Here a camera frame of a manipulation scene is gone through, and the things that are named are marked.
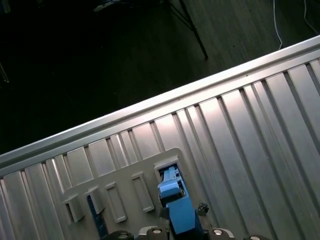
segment silver metal surface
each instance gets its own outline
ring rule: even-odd
[[[0,238],[98,239],[88,194],[110,231],[156,225],[177,163],[236,239],[320,240],[319,58],[315,37],[1,155]]]
[[[5,153],[0,156],[0,166],[19,163],[3,168],[0,176],[315,60],[319,58],[319,52],[320,38],[317,36]]]

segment white cable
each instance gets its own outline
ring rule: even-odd
[[[307,20],[307,0],[304,0],[304,15],[303,15],[305,23],[315,32],[315,34],[319,35],[319,32],[308,22]]]
[[[279,31],[278,31],[278,27],[277,27],[277,20],[276,20],[276,0],[273,0],[273,21],[274,21],[274,28],[275,28],[275,32],[276,32],[276,36],[278,37],[278,40],[280,42],[280,46],[278,48],[278,50],[280,50],[282,48],[282,39],[279,35]]]

